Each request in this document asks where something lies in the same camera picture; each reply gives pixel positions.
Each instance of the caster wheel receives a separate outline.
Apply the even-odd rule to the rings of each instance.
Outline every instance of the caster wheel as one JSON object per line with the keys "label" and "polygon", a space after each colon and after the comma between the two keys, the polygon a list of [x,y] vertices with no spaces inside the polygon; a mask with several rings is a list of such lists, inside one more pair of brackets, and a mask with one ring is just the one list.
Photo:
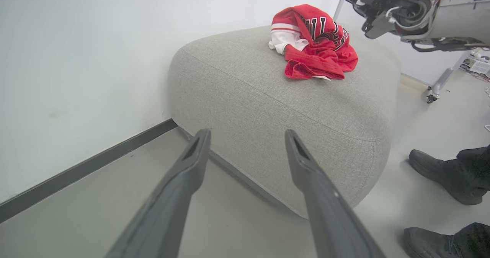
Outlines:
{"label": "caster wheel", "polygon": [[428,104],[430,104],[436,100],[437,100],[437,97],[433,96],[432,94],[427,96],[427,103]]}

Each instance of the pant leg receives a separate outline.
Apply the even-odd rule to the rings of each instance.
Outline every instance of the pant leg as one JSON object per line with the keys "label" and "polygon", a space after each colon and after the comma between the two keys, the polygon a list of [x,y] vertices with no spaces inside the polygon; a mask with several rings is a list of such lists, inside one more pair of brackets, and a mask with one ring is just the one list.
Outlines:
{"label": "pant leg", "polygon": [[490,190],[490,145],[488,147],[462,150],[457,160],[464,165],[471,176],[474,176],[474,185]]}
{"label": "pant leg", "polygon": [[454,235],[463,258],[490,257],[490,227],[472,223]]}

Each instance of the gray fabric upholstery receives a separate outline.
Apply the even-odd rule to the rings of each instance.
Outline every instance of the gray fabric upholstery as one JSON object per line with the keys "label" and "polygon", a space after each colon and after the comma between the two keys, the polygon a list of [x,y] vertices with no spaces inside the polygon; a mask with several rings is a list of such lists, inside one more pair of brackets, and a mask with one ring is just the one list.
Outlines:
{"label": "gray fabric upholstery", "polygon": [[285,130],[294,129],[355,206],[387,161],[399,60],[346,28],[359,63],[345,80],[290,80],[284,56],[268,48],[270,29],[219,34],[182,47],[169,72],[171,116],[190,134],[210,127],[214,153],[266,197],[307,217],[284,145]]}

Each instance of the clothing tag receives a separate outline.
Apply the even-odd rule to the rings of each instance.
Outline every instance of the clothing tag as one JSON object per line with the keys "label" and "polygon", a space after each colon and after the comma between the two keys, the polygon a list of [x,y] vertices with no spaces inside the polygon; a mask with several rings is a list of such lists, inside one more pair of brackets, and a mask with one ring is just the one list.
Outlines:
{"label": "clothing tag", "polygon": [[329,80],[329,81],[331,81],[331,80],[330,80],[328,77],[326,77],[326,76],[315,75],[315,76],[312,76],[312,77],[314,77],[314,78],[320,78],[320,79],[325,79],[325,80]]}

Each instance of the shoe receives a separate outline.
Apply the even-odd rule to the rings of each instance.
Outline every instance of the shoe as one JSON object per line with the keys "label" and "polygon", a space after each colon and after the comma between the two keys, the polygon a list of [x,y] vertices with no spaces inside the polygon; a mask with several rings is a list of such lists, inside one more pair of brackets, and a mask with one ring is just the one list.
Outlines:
{"label": "shoe", "polygon": [[403,237],[407,254],[412,258],[462,258],[454,235],[407,228]]}
{"label": "shoe", "polygon": [[469,185],[473,178],[466,178],[469,173],[458,160],[445,162],[419,150],[412,150],[409,158],[410,165],[415,171],[442,185],[458,202],[467,206],[483,202],[482,197],[486,190],[472,188]]}

